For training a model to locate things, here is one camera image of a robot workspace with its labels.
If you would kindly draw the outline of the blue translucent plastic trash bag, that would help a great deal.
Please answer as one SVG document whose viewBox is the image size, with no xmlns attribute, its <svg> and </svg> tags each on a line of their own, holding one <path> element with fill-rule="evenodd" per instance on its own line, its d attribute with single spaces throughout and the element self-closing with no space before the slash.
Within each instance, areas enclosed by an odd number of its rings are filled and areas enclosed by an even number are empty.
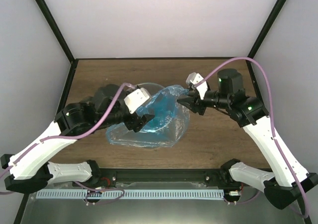
<svg viewBox="0 0 318 224">
<path fill-rule="evenodd" d="M 138 108 L 139 116 L 151 114 L 155 117 L 137 133 L 129 131 L 124 123 L 113 125 L 105 135 L 112 145 L 140 148 L 162 148 L 174 146 L 187 131 L 190 113 L 177 99 L 186 95 L 188 89 L 181 85 L 163 87 L 156 83 L 140 83 L 152 96 L 150 102 Z"/>
</svg>

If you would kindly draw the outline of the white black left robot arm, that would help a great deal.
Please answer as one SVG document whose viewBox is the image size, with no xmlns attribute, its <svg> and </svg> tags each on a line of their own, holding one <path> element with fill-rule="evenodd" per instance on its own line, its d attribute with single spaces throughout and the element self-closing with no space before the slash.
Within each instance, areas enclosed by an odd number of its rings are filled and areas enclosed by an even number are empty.
<svg viewBox="0 0 318 224">
<path fill-rule="evenodd" d="M 129 131 L 139 132 L 154 115 L 139 116 L 136 111 L 151 98 L 143 87 L 130 83 L 108 84 L 93 96 L 68 104 L 25 149 L 1 156 L 0 164 L 8 174 L 3 194 L 31 194 L 63 182 L 79 182 L 88 187 L 98 185 L 102 175 L 96 161 L 58 164 L 51 162 L 51 158 L 76 141 L 112 125 L 124 123 Z"/>
</svg>

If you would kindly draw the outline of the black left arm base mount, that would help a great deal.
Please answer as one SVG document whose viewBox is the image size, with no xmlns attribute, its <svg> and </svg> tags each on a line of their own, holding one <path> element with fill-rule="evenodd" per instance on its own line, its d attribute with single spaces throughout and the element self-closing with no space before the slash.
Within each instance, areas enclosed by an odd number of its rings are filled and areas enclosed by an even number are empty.
<svg viewBox="0 0 318 224">
<path fill-rule="evenodd" d="M 75 176 L 73 186 L 80 187 L 79 184 L 76 184 L 76 181 L 88 188 L 115 186 L 117 179 L 117 171 L 115 169 L 100 168 L 97 162 L 91 159 L 72 165 L 71 174 Z"/>
</svg>

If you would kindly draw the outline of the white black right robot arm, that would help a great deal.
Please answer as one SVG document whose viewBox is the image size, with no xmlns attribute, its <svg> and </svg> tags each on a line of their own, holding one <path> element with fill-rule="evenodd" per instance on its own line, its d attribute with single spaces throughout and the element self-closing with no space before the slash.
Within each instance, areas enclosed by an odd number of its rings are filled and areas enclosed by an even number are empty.
<svg viewBox="0 0 318 224">
<path fill-rule="evenodd" d="M 221 181 L 228 186 L 235 182 L 247 184 L 263 192 L 274 207 L 285 209 L 301 196 L 296 181 L 308 192 L 317 186 L 318 175 L 308 172 L 281 137 L 272 134 L 269 112 L 259 98 L 246 95 L 237 70 L 220 70 L 217 78 L 218 90 L 211 90 L 199 73 L 191 73 L 186 79 L 189 92 L 177 102 L 199 115 L 204 115 L 206 108 L 214 108 L 236 121 L 256 143 L 271 171 L 232 159 L 222 165 Z"/>
</svg>

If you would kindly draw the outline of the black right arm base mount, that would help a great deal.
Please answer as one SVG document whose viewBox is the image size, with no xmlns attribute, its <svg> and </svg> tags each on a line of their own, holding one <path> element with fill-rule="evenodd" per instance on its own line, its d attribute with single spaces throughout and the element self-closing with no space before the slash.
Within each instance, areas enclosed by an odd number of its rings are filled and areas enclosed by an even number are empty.
<svg viewBox="0 0 318 224">
<path fill-rule="evenodd" d="M 218 187 L 237 187 L 242 182 L 235 181 L 230 175 L 230 168 L 240 160 L 233 158 L 221 165 L 219 169 L 210 169 L 204 173 L 207 183 L 216 183 Z"/>
</svg>

